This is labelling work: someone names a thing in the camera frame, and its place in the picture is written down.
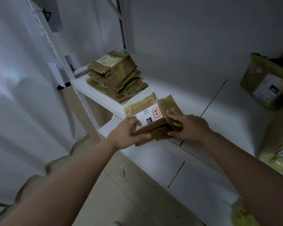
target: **curtain fold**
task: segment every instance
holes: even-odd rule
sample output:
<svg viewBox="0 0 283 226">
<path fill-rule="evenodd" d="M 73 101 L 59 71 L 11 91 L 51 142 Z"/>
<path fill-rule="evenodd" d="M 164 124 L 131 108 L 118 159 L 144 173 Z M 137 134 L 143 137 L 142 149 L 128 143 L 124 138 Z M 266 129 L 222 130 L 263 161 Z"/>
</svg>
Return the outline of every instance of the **curtain fold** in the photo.
<svg viewBox="0 0 283 226">
<path fill-rule="evenodd" d="M 85 134 L 61 99 L 44 36 L 31 35 L 25 0 L 0 0 L 0 203 L 12 204 L 26 180 L 69 154 Z"/>
</svg>

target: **forearm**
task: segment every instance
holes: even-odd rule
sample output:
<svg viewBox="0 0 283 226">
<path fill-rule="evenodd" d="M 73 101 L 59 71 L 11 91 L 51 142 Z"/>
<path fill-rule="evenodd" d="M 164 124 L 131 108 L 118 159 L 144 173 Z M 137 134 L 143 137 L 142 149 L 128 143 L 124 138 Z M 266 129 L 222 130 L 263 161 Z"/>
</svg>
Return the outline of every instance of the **forearm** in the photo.
<svg viewBox="0 0 283 226">
<path fill-rule="evenodd" d="M 283 225 L 283 176 L 218 133 L 204 146 L 260 225 Z"/>
<path fill-rule="evenodd" d="M 72 225 L 115 147 L 103 140 L 25 200 L 3 225 Z"/>
</svg>

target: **red stamp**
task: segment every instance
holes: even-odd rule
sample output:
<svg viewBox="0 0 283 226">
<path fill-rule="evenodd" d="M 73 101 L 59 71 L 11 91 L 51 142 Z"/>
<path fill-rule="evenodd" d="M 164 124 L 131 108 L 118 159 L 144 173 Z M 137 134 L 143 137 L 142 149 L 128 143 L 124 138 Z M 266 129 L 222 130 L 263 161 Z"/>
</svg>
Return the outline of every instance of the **red stamp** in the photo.
<svg viewBox="0 0 283 226">
<path fill-rule="evenodd" d="M 158 107 L 154 108 L 154 109 L 152 110 L 152 113 L 153 113 L 153 115 L 154 115 L 155 118 L 158 118 L 158 117 L 161 116 L 161 113 L 160 113 Z"/>
</svg>

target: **bare arm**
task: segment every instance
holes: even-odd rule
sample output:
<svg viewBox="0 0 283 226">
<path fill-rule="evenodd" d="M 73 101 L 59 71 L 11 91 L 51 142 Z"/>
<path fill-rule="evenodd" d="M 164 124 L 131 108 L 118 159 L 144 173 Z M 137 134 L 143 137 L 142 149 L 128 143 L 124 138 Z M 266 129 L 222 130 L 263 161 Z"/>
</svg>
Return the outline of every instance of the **bare arm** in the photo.
<svg viewBox="0 0 283 226">
<path fill-rule="evenodd" d="M 283 225 L 283 175 L 213 132 L 203 118 L 177 115 L 175 111 L 168 116 L 184 127 L 181 132 L 169 135 L 201 142 L 260 225 Z"/>
<path fill-rule="evenodd" d="M 113 154 L 151 138 L 150 134 L 130 136 L 138 122 L 136 118 L 122 121 L 105 140 L 19 205 L 0 226 L 71 226 Z"/>
</svg>

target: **hand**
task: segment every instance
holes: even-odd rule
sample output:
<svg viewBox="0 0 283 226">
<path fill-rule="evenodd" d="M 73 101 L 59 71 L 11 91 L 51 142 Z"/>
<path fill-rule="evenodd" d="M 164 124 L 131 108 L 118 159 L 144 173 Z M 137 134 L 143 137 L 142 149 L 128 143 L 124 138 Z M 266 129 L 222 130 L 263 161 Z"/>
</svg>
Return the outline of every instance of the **hand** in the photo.
<svg viewBox="0 0 283 226">
<path fill-rule="evenodd" d="M 142 124 L 136 117 L 127 117 L 110 132 L 107 140 L 109 140 L 117 150 L 130 147 L 143 140 L 150 140 L 150 133 L 141 134 L 135 137 L 131 136 L 132 130 L 136 125 L 141 126 Z"/>
<path fill-rule="evenodd" d="M 172 109 L 166 112 L 167 116 L 173 120 L 179 121 L 183 124 L 181 132 L 168 132 L 168 135 L 179 138 L 181 140 L 191 140 L 203 142 L 205 137 L 212 132 L 205 119 L 194 115 L 178 115 Z"/>
</svg>

